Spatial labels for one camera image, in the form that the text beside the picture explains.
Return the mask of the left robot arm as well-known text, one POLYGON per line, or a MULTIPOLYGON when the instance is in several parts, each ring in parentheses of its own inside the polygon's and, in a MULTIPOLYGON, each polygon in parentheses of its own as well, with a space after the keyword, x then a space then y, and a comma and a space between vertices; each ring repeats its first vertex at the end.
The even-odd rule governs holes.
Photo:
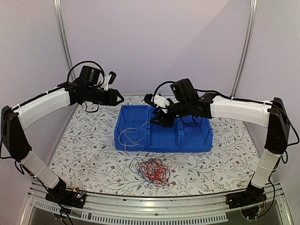
POLYGON ((74 81, 68 77, 65 82, 49 91, 14 107, 7 105, 1 110, 0 146, 5 147, 9 155, 0 158, 14 160, 15 165, 20 165, 19 172, 28 171, 59 203, 66 203, 70 199, 71 191, 33 152, 24 131, 45 116, 75 104, 90 102, 96 106, 117 106, 124 101, 118 90, 109 87, 116 78, 115 72, 107 74, 98 63, 91 60, 76 65, 82 68, 74 81))

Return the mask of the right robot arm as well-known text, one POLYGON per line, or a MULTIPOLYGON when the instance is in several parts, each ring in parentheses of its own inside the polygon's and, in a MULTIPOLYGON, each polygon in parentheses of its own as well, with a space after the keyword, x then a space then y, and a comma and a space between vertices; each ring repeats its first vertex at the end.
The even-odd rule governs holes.
POLYGON ((239 120, 267 128, 263 154, 249 182, 249 189, 242 195, 244 203, 253 204, 260 198, 260 189, 276 169, 282 155, 291 146, 288 142, 290 130, 296 130, 282 99, 276 97, 271 101, 258 101, 228 97, 215 90, 202 90, 203 95, 199 96, 200 90, 194 88, 188 78, 168 83, 177 100, 175 103, 156 92, 144 97, 145 103, 157 110, 150 120, 153 124, 172 127, 176 119, 195 116, 239 120))

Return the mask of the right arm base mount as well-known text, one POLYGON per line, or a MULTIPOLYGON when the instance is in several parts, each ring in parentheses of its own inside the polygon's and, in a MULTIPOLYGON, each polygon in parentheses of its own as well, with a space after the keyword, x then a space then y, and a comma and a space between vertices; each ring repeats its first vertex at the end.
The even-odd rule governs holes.
POLYGON ((267 196, 264 188, 257 188, 249 184, 246 190, 227 194, 226 204, 229 209, 246 207, 241 210, 242 216, 247 220, 257 219, 266 206, 267 196))

